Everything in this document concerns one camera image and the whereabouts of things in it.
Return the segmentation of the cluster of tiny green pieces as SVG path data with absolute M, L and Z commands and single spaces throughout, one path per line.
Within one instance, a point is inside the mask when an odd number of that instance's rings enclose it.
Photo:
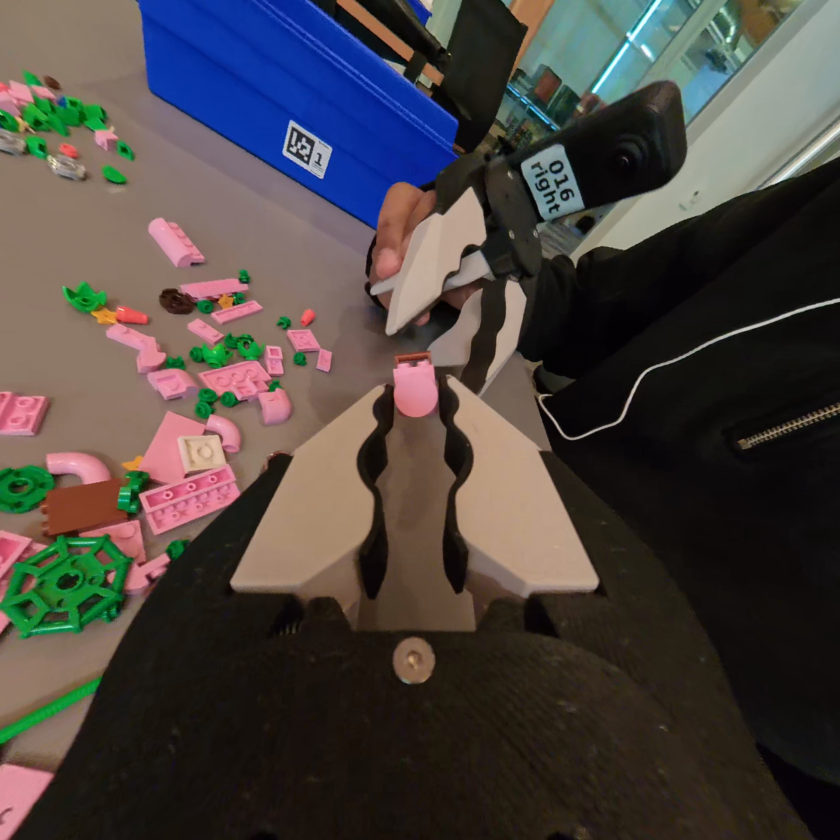
M 90 174 L 71 138 L 75 130 L 89 132 L 93 147 L 103 154 L 121 162 L 137 160 L 100 103 L 73 97 L 54 77 L 27 70 L 21 80 L 2 82 L 2 156 L 33 158 L 65 181 L 84 182 Z

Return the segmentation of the green toy stick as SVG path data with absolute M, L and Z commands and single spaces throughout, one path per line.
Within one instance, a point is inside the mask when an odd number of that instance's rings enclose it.
M 101 682 L 102 676 L 91 679 L 3 726 L 1 728 L 1 745 L 16 739 L 28 730 L 59 715 L 78 702 L 92 697 L 96 694 Z

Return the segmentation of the person's right hand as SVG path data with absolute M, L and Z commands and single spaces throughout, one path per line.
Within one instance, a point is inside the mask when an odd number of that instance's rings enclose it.
M 436 192 L 399 182 L 385 195 L 367 267 L 368 281 L 374 285 L 391 278 L 402 267 L 414 229 L 433 212 Z

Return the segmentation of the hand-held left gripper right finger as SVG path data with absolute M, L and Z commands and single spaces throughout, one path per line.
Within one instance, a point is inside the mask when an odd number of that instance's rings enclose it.
M 454 477 L 444 571 L 478 625 L 494 601 L 594 592 L 600 580 L 550 473 L 558 459 L 452 375 L 441 379 L 444 461 Z

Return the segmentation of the blue storage bin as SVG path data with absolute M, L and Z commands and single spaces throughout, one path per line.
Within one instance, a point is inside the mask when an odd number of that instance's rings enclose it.
M 157 97 L 374 226 L 455 161 L 455 117 L 316 4 L 142 1 Z

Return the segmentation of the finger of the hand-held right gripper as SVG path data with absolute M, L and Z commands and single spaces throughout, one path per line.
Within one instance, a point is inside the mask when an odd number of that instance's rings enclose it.
M 430 344 L 432 364 L 459 368 L 461 384 L 483 396 L 516 351 L 527 303 L 518 280 L 489 280 L 465 302 L 455 324 Z
M 484 212 L 471 186 L 446 212 L 424 219 L 410 238 L 401 268 L 385 281 L 385 291 L 392 294 L 385 333 L 402 331 L 447 289 L 489 277 L 479 249 L 486 239 Z

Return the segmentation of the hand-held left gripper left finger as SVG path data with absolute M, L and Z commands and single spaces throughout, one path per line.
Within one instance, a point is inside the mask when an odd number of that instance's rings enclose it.
M 230 579 L 235 592 L 329 597 L 357 628 L 387 567 L 376 481 L 392 427 L 393 387 L 378 385 L 295 450 Z

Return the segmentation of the person's black jacket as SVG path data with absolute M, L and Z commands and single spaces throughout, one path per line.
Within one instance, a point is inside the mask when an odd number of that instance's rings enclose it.
M 646 543 L 717 650 L 754 741 L 818 838 L 838 838 L 838 295 L 635 332 L 542 304 L 573 383 L 555 452 Z

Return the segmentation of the pink round toy brick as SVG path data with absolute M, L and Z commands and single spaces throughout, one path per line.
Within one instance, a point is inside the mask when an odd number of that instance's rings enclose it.
M 402 415 L 425 417 L 436 409 L 438 383 L 429 359 L 400 362 L 393 375 L 394 403 Z

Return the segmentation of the person's right forearm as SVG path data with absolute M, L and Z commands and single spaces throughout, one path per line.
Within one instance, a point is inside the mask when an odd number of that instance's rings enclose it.
M 802 213 L 809 235 L 838 221 L 838 160 L 747 192 L 626 249 L 597 246 L 577 261 L 543 261 L 517 350 L 530 362 L 577 379 L 691 299 L 754 249 L 782 237 Z

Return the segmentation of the pink brown toy bricks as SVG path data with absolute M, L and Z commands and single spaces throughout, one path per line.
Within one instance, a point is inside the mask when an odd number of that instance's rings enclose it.
M 21 838 L 240 838 L 274 820 L 271 790 L 285 763 L 282 688 L 260 686 L 247 658 L 268 660 L 278 631 L 302 609 L 290 595 L 235 594 L 228 579 L 278 489 L 279 458 L 244 496 L 227 452 L 238 427 L 222 431 L 215 403 L 260 401 L 279 409 L 286 394 L 271 383 L 283 372 L 280 347 L 237 334 L 230 324 L 256 301 L 239 291 L 188 291 L 236 298 L 203 320 L 194 356 L 201 373 L 196 419 L 165 415 L 137 469 L 114 479 L 54 488 L 57 461 L 7 469 L 2 501 L 47 506 L 50 545 L 12 563 L 2 590 L 2 619 L 21 640 L 81 634 L 118 620 L 136 588 L 160 590 L 122 638 L 90 726 L 67 756 L 65 773 Z

